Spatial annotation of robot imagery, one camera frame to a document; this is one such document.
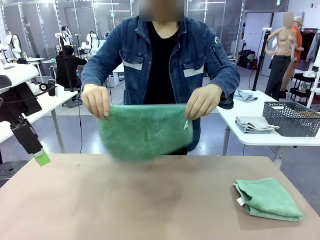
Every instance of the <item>black t-shirt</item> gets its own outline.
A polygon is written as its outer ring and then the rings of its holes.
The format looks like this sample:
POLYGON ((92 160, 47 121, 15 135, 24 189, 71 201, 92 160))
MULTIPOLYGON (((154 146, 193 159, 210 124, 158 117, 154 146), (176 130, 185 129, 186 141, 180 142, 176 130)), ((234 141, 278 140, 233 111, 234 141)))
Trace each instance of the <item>black t-shirt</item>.
MULTIPOLYGON (((70 74, 70 80, 72 82, 73 87, 75 87, 75 84, 77 82, 77 68, 78 65, 85 65, 87 64, 87 61, 85 59, 78 58, 73 55, 68 55, 68 67, 69 67, 69 74, 70 74)), ((55 57, 56 61, 56 83, 60 84, 61 86, 65 88, 69 88, 69 81, 67 77, 67 70, 65 65, 65 60, 63 55, 58 55, 55 57)))
POLYGON ((144 104, 175 104, 169 75, 169 60, 179 31, 169 38, 161 38, 151 21, 147 22, 146 27, 151 43, 152 63, 144 104))

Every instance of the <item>jacket collar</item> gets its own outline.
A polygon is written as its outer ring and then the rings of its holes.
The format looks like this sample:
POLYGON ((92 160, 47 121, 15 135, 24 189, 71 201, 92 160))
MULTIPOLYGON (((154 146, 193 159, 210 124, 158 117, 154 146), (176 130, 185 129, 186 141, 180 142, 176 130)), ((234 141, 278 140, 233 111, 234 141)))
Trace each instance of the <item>jacket collar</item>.
MULTIPOLYGON (((184 18, 183 21, 179 21, 178 23, 179 23, 179 34, 178 34, 178 38, 179 38, 182 34, 187 33, 186 18, 184 18)), ((149 34, 147 30, 146 21, 142 21, 139 18, 138 25, 137 25, 137 28, 135 29, 135 32, 141 35, 143 38, 145 38, 149 42, 149 34)))

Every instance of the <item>white pocket stripe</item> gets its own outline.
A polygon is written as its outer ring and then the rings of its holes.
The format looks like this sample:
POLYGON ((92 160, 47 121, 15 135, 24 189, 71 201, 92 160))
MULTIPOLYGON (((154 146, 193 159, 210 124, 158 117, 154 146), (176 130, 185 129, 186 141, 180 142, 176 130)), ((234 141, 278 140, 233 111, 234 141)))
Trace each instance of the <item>white pocket stripe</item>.
POLYGON ((139 70, 139 71, 142 70, 143 63, 129 63, 129 62, 126 62, 126 61, 122 61, 122 62, 123 62, 123 65, 126 66, 126 67, 133 68, 133 69, 136 69, 136 70, 139 70))
POLYGON ((202 66, 198 70, 194 70, 193 68, 189 68, 189 69, 183 70, 183 74, 184 74, 185 78, 189 78, 189 77, 192 77, 194 75, 203 74, 204 73, 204 69, 205 69, 204 66, 202 66))

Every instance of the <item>black bag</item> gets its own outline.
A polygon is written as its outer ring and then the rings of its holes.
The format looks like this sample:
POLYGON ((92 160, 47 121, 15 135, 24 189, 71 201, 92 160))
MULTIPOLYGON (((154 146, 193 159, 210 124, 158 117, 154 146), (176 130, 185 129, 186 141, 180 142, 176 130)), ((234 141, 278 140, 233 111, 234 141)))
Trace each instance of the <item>black bag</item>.
POLYGON ((242 68, 247 68, 247 61, 249 61, 248 56, 253 55, 253 59, 255 59, 256 52, 251 51, 251 49, 242 50, 239 53, 239 61, 237 65, 242 68))

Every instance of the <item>orange shirt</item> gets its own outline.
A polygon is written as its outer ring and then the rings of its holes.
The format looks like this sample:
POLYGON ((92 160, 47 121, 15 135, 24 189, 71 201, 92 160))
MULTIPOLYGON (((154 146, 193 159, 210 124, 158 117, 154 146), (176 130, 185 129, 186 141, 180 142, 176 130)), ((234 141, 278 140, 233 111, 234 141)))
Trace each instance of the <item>orange shirt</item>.
MULTIPOLYGON (((295 37, 296 37, 296 44, 298 46, 298 48, 302 47, 302 35, 301 32, 299 31, 299 29, 297 28, 297 26, 292 26, 292 29, 295 31, 295 37)), ((295 56, 296 56, 296 63, 299 63, 300 61, 300 55, 301 55, 301 51, 295 51, 295 56)))

